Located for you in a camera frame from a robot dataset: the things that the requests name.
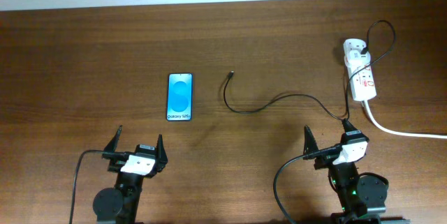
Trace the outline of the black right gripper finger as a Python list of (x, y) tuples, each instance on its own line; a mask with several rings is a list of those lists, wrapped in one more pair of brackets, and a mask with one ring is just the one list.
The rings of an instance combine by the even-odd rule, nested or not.
[(308, 125), (304, 126), (304, 136), (305, 136), (305, 143), (303, 148), (303, 155), (306, 158), (314, 158), (318, 153), (319, 149), (315, 137), (310, 127), (308, 127)]
[(342, 125), (345, 133), (357, 131), (357, 128), (348, 119), (343, 119)]

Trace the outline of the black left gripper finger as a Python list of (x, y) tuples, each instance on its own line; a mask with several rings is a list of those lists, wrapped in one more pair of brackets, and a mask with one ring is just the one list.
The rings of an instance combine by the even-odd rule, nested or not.
[(166, 150), (164, 149), (162, 134), (159, 134), (158, 136), (156, 151), (156, 168), (164, 169), (168, 164), (168, 157), (166, 154)]
[(105, 146), (103, 150), (105, 152), (115, 152), (121, 134), (122, 134), (122, 125), (118, 127), (114, 137), (111, 139), (111, 141), (109, 141), (109, 143)]

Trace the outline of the blue screen Galaxy smartphone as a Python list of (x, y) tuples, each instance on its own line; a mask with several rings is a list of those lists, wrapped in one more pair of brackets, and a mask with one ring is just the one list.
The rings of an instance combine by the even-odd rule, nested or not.
[(193, 75), (171, 73), (168, 76), (168, 99), (166, 119), (168, 121), (190, 121), (192, 119)]

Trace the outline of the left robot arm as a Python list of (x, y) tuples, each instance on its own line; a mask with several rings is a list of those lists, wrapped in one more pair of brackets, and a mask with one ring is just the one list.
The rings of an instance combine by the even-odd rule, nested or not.
[(159, 135), (156, 146), (139, 144), (135, 151), (116, 151), (122, 127), (103, 149), (102, 158), (109, 160), (108, 171), (117, 174), (115, 185), (99, 191), (93, 201), (97, 223), (135, 223), (142, 184), (162, 172), (168, 164)]

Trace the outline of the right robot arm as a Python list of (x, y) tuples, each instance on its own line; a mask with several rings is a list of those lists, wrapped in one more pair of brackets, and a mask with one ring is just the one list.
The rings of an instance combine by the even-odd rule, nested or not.
[(333, 223), (380, 223), (386, 211), (389, 182), (380, 175), (359, 173), (356, 162), (364, 158), (369, 138), (348, 120), (342, 121), (340, 143), (319, 149), (310, 127), (304, 127), (304, 159), (314, 160), (314, 169), (328, 170), (328, 178), (342, 207), (330, 216)]

